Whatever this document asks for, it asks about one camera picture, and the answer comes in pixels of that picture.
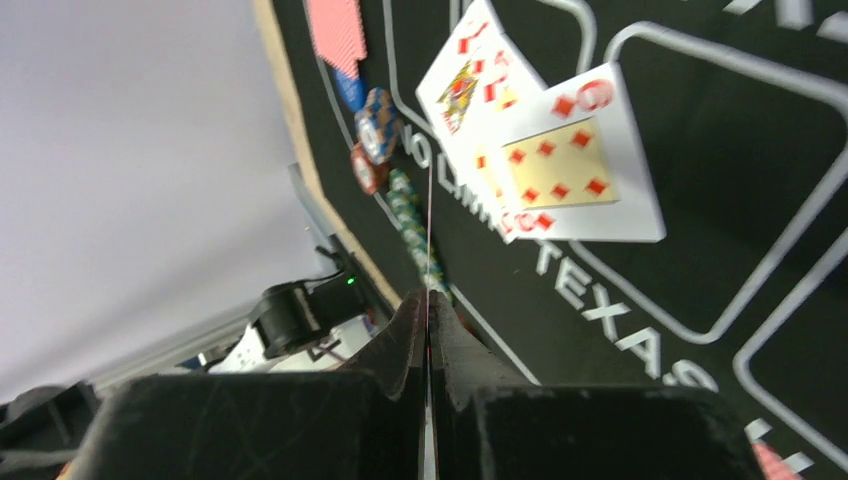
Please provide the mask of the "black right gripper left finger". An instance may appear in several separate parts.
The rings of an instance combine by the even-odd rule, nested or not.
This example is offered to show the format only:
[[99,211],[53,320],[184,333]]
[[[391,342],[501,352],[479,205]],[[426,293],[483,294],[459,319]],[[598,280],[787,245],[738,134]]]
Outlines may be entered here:
[[149,376],[100,408],[72,479],[417,479],[423,291],[330,371]]

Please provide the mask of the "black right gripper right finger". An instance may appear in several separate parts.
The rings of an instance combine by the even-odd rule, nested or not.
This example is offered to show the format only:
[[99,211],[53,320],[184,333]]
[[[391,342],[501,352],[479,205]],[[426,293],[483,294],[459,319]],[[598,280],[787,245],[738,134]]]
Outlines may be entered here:
[[536,385],[427,295],[439,479],[758,479],[742,422],[705,389]]

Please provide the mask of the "green chip row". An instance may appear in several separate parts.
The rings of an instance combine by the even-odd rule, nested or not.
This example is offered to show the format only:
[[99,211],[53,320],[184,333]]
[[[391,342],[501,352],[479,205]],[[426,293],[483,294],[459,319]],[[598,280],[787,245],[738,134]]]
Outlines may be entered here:
[[[424,286],[426,281],[426,225],[417,208],[418,197],[409,177],[399,168],[393,168],[388,177],[389,190],[386,201],[392,215],[399,225],[399,232],[404,240],[406,249],[418,271],[418,277]],[[432,246],[432,290],[443,293],[450,302],[453,295],[447,282],[443,268],[438,261],[435,248]]]

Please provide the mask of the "blue small blind button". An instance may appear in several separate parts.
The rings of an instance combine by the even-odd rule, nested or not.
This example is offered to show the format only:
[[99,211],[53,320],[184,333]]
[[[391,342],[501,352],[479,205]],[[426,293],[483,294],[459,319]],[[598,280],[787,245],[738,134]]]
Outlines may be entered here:
[[349,111],[361,111],[366,103],[366,84],[358,72],[348,75],[342,70],[333,71],[335,84],[341,99]]

